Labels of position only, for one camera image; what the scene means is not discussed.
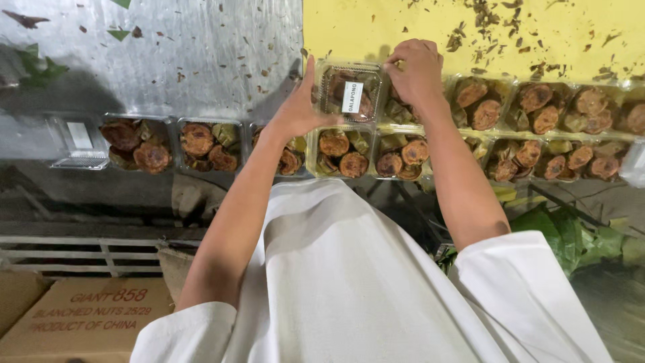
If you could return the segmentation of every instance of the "hand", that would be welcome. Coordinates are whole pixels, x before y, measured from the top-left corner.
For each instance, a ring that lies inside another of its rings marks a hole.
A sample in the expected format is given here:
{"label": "hand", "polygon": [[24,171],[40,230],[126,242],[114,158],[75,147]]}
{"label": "hand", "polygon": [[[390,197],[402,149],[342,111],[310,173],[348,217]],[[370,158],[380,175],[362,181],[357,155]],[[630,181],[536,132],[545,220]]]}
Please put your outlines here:
{"label": "hand", "polygon": [[[398,61],[406,62],[405,70],[395,64]],[[441,84],[443,56],[437,52],[435,42],[419,39],[403,41],[394,48],[394,54],[386,59],[384,67],[401,100],[417,110],[428,104],[445,102]]]}
{"label": "hand", "polygon": [[319,126],[340,125],[341,115],[320,114],[313,110],[312,88],[315,64],[313,56],[307,60],[307,71],[304,79],[296,83],[291,96],[280,106],[267,129],[281,138],[284,143],[296,136],[303,136]]}

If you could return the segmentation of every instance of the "cardboard box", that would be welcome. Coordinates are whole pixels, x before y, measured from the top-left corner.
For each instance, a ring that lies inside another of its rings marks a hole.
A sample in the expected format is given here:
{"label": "cardboard box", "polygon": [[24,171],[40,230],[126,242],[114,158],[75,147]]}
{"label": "cardboard box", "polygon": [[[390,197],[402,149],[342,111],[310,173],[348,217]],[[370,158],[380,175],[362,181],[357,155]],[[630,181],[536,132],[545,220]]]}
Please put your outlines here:
{"label": "cardboard box", "polygon": [[47,289],[43,276],[31,271],[0,271],[0,338]]}
{"label": "cardboard box", "polygon": [[162,278],[56,282],[0,340],[0,362],[128,362],[137,335],[174,305]]}

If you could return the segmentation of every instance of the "yellow table surface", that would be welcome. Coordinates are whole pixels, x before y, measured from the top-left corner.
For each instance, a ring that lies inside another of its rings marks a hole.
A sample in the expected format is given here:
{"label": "yellow table surface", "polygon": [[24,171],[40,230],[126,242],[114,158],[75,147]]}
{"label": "yellow table surface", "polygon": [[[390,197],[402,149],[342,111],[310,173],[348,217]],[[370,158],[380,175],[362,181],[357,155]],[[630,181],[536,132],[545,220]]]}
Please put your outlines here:
{"label": "yellow table surface", "polygon": [[[629,79],[645,73],[645,1],[642,0],[524,0],[519,20],[519,35],[509,38],[510,21],[515,12],[498,4],[492,12],[500,17],[499,25],[490,25],[491,39],[506,45],[498,54],[499,45],[489,54],[491,45],[482,39],[475,28],[473,8],[464,6],[464,0],[304,0],[304,47],[316,57],[382,61],[394,47],[409,38],[437,42],[444,55],[445,74],[470,74],[473,67],[485,68],[486,76],[503,72],[528,78],[533,74],[531,65],[567,64],[565,75],[558,71],[545,72],[542,80],[589,82],[599,75],[600,67],[611,67],[619,79]],[[463,46],[456,52],[447,52],[446,45],[453,29],[465,22]],[[604,47],[608,35],[621,35]],[[522,48],[530,52],[519,54],[515,46],[523,38]],[[542,41],[544,48],[538,45]],[[591,48],[584,52],[586,45]],[[484,57],[475,64],[475,51],[483,50]]]}

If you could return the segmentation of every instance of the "pile of banana leaves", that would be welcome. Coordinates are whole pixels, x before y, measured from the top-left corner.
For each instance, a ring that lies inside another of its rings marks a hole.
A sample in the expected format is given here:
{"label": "pile of banana leaves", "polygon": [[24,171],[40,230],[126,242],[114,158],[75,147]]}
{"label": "pile of banana leaves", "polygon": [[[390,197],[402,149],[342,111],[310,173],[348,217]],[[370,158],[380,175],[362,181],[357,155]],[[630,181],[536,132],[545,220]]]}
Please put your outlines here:
{"label": "pile of banana leaves", "polygon": [[[572,211],[560,207],[549,211],[546,202],[510,222],[511,231],[540,231],[569,277],[581,267],[603,260],[622,260],[625,265],[645,265],[645,240],[626,236],[610,227],[587,227]],[[447,273],[457,252],[447,250],[437,264]]]}

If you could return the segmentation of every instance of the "person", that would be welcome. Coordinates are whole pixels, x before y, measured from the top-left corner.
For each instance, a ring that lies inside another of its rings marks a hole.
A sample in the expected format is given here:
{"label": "person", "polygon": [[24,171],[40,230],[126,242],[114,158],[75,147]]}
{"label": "person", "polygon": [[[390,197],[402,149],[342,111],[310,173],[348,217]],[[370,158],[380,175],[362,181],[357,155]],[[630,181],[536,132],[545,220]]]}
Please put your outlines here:
{"label": "person", "polygon": [[228,191],[175,313],[140,332],[130,361],[611,362],[543,235],[510,233],[452,121],[434,42],[404,41],[384,67],[421,115],[460,251],[450,277],[340,180],[271,188],[289,139],[341,122],[312,109],[313,64]]}

